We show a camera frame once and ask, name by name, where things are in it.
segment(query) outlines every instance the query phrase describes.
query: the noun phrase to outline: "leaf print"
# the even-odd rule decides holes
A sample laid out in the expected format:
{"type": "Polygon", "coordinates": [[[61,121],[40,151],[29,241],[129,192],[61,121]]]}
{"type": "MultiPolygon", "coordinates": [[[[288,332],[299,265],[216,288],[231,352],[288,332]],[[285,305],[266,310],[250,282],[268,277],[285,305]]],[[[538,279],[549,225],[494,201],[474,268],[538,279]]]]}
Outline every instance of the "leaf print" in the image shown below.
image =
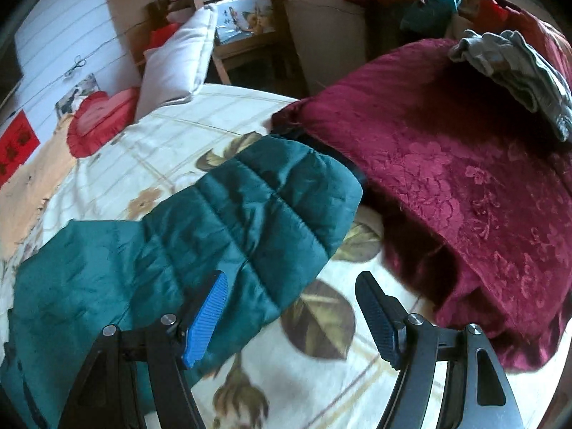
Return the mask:
{"type": "Polygon", "coordinates": [[[242,152],[245,148],[251,146],[255,141],[262,138],[258,132],[249,132],[248,134],[241,135],[231,141],[225,147],[222,156],[217,155],[212,149],[202,155],[195,163],[197,169],[207,173],[211,169],[220,166],[225,161],[234,158],[235,155],[242,152]]]}
{"type": "Polygon", "coordinates": [[[129,202],[127,219],[138,220],[148,214],[157,206],[157,200],[161,197],[161,194],[161,189],[150,188],[142,190],[137,198],[129,202]]]}
{"type": "Polygon", "coordinates": [[[262,135],[258,132],[249,132],[248,134],[241,135],[233,139],[228,147],[224,149],[224,159],[231,159],[238,153],[242,152],[245,148],[250,147],[257,140],[260,140],[262,135]]]}
{"type": "Polygon", "coordinates": [[[232,368],[213,397],[214,428],[262,429],[268,419],[268,400],[261,389],[251,385],[242,369],[242,354],[235,355],[232,368]]]}
{"type": "Polygon", "coordinates": [[[366,224],[354,222],[332,259],[365,263],[380,251],[381,237],[366,224]]]}
{"type": "Polygon", "coordinates": [[[554,256],[556,256],[559,263],[562,263],[567,268],[570,265],[570,249],[566,239],[562,234],[558,233],[558,230],[552,224],[548,224],[548,228],[550,229],[550,234],[547,234],[548,242],[554,247],[554,256]]]}
{"type": "Polygon", "coordinates": [[[338,291],[316,280],[280,317],[288,340],[313,358],[345,360],[356,330],[354,309],[338,291]]]}
{"type": "Polygon", "coordinates": [[[221,156],[218,156],[212,150],[209,150],[208,152],[206,152],[203,156],[201,156],[197,160],[197,162],[195,163],[195,166],[197,167],[197,169],[200,169],[201,171],[204,171],[205,173],[207,173],[211,169],[214,169],[215,167],[220,166],[225,161],[226,161],[226,159],[224,159],[221,156]]]}

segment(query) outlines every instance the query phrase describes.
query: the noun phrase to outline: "red paper decoration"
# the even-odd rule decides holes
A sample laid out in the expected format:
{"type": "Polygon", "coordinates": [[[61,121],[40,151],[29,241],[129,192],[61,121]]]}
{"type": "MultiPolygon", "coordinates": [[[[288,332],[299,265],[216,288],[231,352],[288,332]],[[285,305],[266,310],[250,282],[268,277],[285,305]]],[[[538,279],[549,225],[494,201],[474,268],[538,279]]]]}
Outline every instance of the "red paper decoration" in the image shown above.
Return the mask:
{"type": "Polygon", "coordinates": [[[20,111],[0,137],[0,187],[39,146],[24,111],[20,111]]]}

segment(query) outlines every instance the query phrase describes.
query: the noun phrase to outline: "metal screw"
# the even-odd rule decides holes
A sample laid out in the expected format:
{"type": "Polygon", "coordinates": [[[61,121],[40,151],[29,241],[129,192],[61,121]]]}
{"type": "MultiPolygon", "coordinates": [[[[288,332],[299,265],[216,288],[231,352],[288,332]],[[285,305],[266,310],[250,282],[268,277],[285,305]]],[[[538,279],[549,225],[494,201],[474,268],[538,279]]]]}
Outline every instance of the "metal screw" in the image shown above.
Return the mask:
{"type": "Polygon", "coordinates": [[[422,323],[425,322],[425,318],[423,316],[421,316],[418,313],[411,313],[408,317],[407,320],[411,323],[411,324],[415,324],[416,326],[420,326],[422,325],[422,323]]]}
{"type": "Polygon", "coordinates": [[[172,315],[171,313],[169,313],[168,315],[161,316],[161,324],[164,324],[166,326],[174,324],[176,320],[177,317],[175,315],[172,315]]]}
{"type": "Polygon", "coordinates": [[[110,324],[108,326],[105,326],[102,332],[104,333],[105,337],[111,337],[112,335],[115,335],[115,332],[117,332],[117,328],[114,325],[110,324]]]}
{"type": "Polygon", "coordinates": [[[474,322],[467,326],[467,330],[473,335],[480,335],[483,333],[483,329],[481,329],[480,326],[474,322]]]}

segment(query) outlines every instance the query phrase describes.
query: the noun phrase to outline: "white wall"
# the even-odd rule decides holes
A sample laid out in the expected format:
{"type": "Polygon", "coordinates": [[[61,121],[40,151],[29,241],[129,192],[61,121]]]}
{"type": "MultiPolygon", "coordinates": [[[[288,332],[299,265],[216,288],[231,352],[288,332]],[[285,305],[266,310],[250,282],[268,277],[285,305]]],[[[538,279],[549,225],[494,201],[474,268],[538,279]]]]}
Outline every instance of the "white wall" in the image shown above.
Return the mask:
{"type": "Polygon", "coordinates": [[[363,9],[344,0],[284,0],[310,93],[365,64],[363,9]]]}
{"type": "Polygon", "coordinates": [[[56,127],[56,102],[88,74],[110,95],[140,85],[131,48],[148,42],[151,1],[40,0],[15,36],[24,77],[0,111],[0,134],[12,119],[6,118],[23,108],[45,143],[56,127]],[[77,56],[87,64],[65,78],[77,56]]]}

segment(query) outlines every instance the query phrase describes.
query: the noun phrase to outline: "chair leg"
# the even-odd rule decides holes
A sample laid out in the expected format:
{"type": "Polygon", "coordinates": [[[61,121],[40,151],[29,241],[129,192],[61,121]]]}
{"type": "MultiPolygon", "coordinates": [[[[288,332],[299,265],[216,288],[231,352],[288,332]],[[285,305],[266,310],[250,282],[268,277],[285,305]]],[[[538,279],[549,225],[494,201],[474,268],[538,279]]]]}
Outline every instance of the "chair leg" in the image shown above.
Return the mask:
{"type": "Polygon", "coordinates": [[[305,98],[310,95],[308,90],[308,83],[306,82],[306,77],[304,76],[304,71],[302,70],[302,65],[300,63],[300,58],[298,57],[298,52],[294,46],[294,42],[290,41],[287,44],[285,50],[286,62],[290,65],[292,71],[292,77],[296,82],[296,88],[298,90],[298,98],[305,98]]]}
{"type": "Polygon", "coordinates": [[[227,70],[225,69],[224,63],[222,62],[222,60],[217,55],[215,55],[214,53],[212,54],[212,60],[213,60],[213,64],[215,66],[216,72],[218,73],[218,76],[220,77],[220,81],[222,82],[222,84],[232,85],[231,79],[230,79],[230,77],[228,77],[227,70]]]}

